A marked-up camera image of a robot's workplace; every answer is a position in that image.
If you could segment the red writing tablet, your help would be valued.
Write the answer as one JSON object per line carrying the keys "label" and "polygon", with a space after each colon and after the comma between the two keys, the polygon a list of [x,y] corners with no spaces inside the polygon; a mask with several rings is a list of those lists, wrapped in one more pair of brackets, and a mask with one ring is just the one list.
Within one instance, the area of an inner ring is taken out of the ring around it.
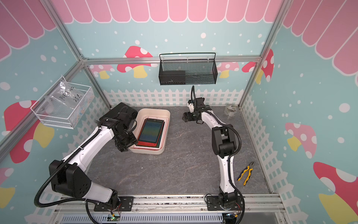
{"label": "red writing tablet", "polygon": [[138,136],[138,146],[157,147],[160,144],[165,121],[146,118]]}

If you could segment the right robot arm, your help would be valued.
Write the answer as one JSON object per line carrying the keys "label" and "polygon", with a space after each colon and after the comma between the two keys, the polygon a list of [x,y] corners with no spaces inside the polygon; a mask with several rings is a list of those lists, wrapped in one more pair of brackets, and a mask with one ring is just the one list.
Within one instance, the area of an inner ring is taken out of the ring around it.
{"label": "right robot arm", "polygon": [[211,108],[204,104],[204,98],[192,96],[187,106],[190,111],[183,114],[183,120],[207,124],[212,131],[212,149],[218,158],[221,175],[220,206],[224,209],[230,209],[236,205],[239,210],[244,211],[243,195],[233,182],[233,159],[241,149],[241,139],[238,132],[232,125],[222,122]]}

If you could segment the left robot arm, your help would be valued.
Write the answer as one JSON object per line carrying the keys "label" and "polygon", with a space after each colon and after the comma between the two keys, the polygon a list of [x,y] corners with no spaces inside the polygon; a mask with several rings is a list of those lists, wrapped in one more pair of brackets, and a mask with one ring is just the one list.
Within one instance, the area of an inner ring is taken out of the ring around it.
{"label": "left robot arm", "polygon": [[[86,170],[109,141],[114,140],[120,151],[127,151],[130,146],[136,144],[138,141],[133,131],[137,122],[133,118],[104,118],[97,122],[97,125],[92,134],[70,155],[60,161],[54,160],[50,164],[50,176],[34,197],[36,207],[50,207],[71,201],[99,204],[108,209],[119,206],[117,191],[92,182]],[[51,185],[54,192],[66,195],[68,198],[42,203],[40,197],[48,185]]]}

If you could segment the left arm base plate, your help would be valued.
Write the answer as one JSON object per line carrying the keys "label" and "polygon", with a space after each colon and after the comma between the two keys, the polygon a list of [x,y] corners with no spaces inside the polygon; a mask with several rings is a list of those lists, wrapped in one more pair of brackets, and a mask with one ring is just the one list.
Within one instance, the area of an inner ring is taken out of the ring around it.
{"label": "left arm base plate", "polygon": [[94,207],[95,212],[100,211],[131,211],[133,206],[134,197],[131,196],[119,196],[117,199],[111,199],[107,203],[100,202]]}

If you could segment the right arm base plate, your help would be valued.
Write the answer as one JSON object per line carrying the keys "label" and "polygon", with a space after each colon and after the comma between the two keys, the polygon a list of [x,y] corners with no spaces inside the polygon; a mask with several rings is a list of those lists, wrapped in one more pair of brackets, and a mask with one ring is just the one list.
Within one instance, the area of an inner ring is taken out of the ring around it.
{"label": "right arm base plate", "polygon": [[236,201],[224,202],[224,199],[218,195],[205,195],[204,201],[207,205],[208,211],[241,211],[243,208],[242,198],[238,198]]}

